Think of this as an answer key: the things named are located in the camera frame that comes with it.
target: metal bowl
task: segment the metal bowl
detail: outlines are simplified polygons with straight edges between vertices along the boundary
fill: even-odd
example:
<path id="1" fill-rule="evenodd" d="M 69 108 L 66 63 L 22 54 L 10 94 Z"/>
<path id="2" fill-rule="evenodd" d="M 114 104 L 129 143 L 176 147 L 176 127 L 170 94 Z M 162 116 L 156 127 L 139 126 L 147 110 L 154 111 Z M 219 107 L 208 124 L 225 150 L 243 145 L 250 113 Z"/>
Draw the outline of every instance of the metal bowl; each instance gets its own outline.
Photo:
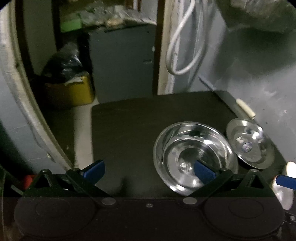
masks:
<path id="1" fill-rule="evenodd" d="M 153 160 L 165 184 L 184 196 L 204 185 L 194 174 L 197 160 L 216 169 L 238 171 L 237 157 L 227 140 L 217 130 L 197 122 L 167 127 L 155 142 Z"/>
<path id="2" fill-rule="evenodd" d="M 274 162 L 274 146 L 263 129 L 249 120 L 233 119 L 226 127 L 230 145 L 251 167 L 266 169 Z"/>

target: white hose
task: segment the white hose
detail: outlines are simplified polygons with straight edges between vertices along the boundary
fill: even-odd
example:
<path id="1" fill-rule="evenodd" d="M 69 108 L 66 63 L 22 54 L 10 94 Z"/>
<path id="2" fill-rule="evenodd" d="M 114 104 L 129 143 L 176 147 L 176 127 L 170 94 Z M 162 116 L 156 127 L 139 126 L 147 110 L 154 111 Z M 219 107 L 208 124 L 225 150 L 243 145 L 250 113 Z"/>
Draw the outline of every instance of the white hose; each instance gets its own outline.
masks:
<path id="1" fill-rule="evenodd" d="M 181 31 L 183 29 L 183 27 L 185 26 L 186 22 L 188 21 L 189 17 L 192 15 L 194 8 L 195 8 L 195 2 L 197 0 L 190 0 L 190 6 L 188 7 L 184 18 L 182 19 L 182 21 L 180 22 L 179 26 L 176 29 L 176 32 L 174 33 L 171 42 L 169 44 L 168 47 L 168 52 L 167 52 L 167 56 L 166 56 L 166 66 L 167 69 L 169 71 L 170 74 L 172 75 L 183 75 L 185 73 L 187 73 L 188 71 L 190 71 L 194 65 L 197 63 L 198 60 L 200 60 L 200 57 L 202 56 L 203 50 L 204 50 L 204 46 L 205 46 L 205 36 L 206 36 L 206 29 L 207 29 L 207 0 L 200 0 L 202 2 L 202 10 L 200 11 L 200 17 L 199 17 L 199 21 L 198 21 L 198 27 L 197 27 L 197 33 L 200 33 L 200 28 L 202 27 L 202 34 L 201 36 L 198 36 L 199 34 L 197 34 L 197 38 L 201 38 L 201 41 L 198 41 L 197 44 L 200 43 L 198 51 L 195 55 L 195 57 L 193 58 L 193 60 L 191 61 L 191 63 L 189 65 L 187 65 L 184 69 L 181 70 L 175 70 L 172 67 L 172 54 L 176 45 L 176 42 L 178 40 L 178 38 L 180 37 Z"/>

